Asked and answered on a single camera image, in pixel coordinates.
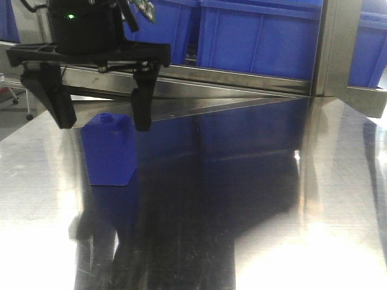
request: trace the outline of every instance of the blue plastic object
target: blue plastic object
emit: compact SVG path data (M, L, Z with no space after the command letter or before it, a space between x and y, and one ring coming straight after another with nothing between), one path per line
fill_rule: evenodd
M319 9L203 0L198 66L310 79Z
M137 168L134 128L125 115L99 114L81 130L91 185L127 185Z
M320 6L203 0L198 66L310 80ZM362 13L350 85L376 88L387 65L387 16Z
M154 0L156 24L146 20L135 8L135 17L140 30L131 33L125 24L125 36L129 40L170 44L172 63L184 63L190 31L192 12L199 6L197 0Z
M0 39L20 42L11 0L0 1Z

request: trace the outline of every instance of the green led light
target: green led light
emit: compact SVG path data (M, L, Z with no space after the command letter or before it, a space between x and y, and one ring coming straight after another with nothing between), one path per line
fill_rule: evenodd
M67 14L67 15L65 15L65 18L68 20L72 20L72 19L75 19L76 17L73 14Z

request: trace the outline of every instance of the cable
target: cable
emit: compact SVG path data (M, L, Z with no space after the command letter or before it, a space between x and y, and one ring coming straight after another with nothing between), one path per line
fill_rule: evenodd
M22 4L24 5L24 7L31 13L35 13L38 9L42 9L42 8L47 8L47 5L37 5L37 6L34 6L34 7L31 7L27 0L20 0L22 2Z

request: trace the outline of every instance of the floor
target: floor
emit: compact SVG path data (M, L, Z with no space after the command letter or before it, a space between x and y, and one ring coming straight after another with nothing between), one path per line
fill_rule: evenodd
M13 98L9 92L0 93L0 141L28 123L25 93L23 91L16 91L16 93L19 97L17 105L13 104Z

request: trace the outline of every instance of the chair leg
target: chair leg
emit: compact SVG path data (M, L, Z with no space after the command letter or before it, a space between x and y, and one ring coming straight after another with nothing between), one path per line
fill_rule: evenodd
M19 97L15 94L12 88L8 88L8 90L11 92L11 95L13 97L13 100L12 100L13 104L17 105L19 103Z
M28 115L25 116L25 118L28 121L31 121L32 119L34 119L34 116L32 116L32 114L31 114L30 98L29 98L29 93L28 93L27 89L25 90L25 98L27 100L27 113L28 113Z

